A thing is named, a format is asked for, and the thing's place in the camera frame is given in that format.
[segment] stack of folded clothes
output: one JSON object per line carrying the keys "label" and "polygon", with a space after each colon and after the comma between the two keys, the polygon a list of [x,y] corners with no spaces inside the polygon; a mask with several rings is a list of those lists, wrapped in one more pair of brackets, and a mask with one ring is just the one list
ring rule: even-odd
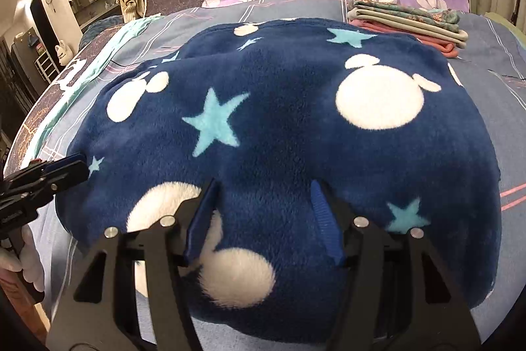
{"label": "stack of folded clothes", "polygon": [[347,17],[354,26],[374,32],[411,34],[448,58],[456,57],[457,48],[465,48],[468,38],[459,28],[459,15],[451,10],[423,11],[372,0],[353,0],[353,9]]}

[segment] white glove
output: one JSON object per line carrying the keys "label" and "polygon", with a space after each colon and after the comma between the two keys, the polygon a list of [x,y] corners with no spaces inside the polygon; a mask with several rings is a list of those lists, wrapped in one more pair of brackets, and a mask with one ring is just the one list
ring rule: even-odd
{"label": "white glove", "polygon": [[12,251],[0,248],[0,268],[12,272],[23,271],[24,279],[33,283],[37,291],[44,291],[44,267],[40,262],[40,255],[36,250],[33,233],[28,225],[22,227],[24,246],[18,259]]}

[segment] pink folded cloth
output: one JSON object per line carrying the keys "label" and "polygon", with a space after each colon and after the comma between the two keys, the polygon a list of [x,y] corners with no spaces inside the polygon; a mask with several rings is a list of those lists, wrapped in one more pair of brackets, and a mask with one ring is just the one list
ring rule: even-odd
{"label": "pink folded cloth", "polygon": [[394,27],[390,27],[383,23],[377,23],[373,21],[367,21],[367,20],[353,20],[350,24],[353,26],[361,27],[362,29],[372,30],[374,32],[379,32],[381,34],[395,34],[395,33],[403,33],[403,34],[410,34],[416,37],[422,44],[428,45],[430,47],[436,48],[439,50],[444,57],[447,58],[455,58],[458,56],[459,51],[457,50],[456,44],[453,42],[445,41],[442,39],[434,38],[432,36],[427,35],[420,35],[420,34],[414,34],[412,32],[409,32],[407,30],[402,29],[395,29]]}

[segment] silver bolt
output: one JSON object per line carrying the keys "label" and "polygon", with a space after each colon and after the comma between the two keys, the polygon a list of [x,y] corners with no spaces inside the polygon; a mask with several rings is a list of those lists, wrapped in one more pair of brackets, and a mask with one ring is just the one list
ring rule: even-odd
{"label": "silver bolt", "polygon": [[167,228],[168,226],[172,226],[175,223],[175,217],[170,215],[161,217],[159,223],[161,226]]}
{"label": "silver bolt", "polygon": [[366,228],[369,226],[369,219],[364,216],[358,216],[354,218],[354,224],[358,228]]}
{"label": "silver bolt", "polygon": [[416,239],[420,239],[424,237],[424,231],[421,230],[420,228],[413,228],[409,231],[409,233],[411,234],[411,237],[416,238]]}
{"label": "silver bolt", "polygon": [[104,236],[106,238],[114,238],[118,235],[119,230],[115,226],[110,226],[104,231]]}

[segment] white rack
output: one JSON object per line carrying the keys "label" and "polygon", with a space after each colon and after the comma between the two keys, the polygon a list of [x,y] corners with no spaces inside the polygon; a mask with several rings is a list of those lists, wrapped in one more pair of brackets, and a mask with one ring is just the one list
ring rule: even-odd
{"label": "white rack", "polygon": [[35,60],[35,66],[37,66],[38,68],[38,71],[40,72],[40,74],[42,75],[42,77],[49,83],[51,84],[51,82],[57,77],[59,76],[59,69],[57,68],[57,66],[55,65],[55,63],[53,63],[53,60],[51,59],[51,57],[49,56],[49,53],[46,51],[44,51],[40,56],[39,58],[37,58]]}

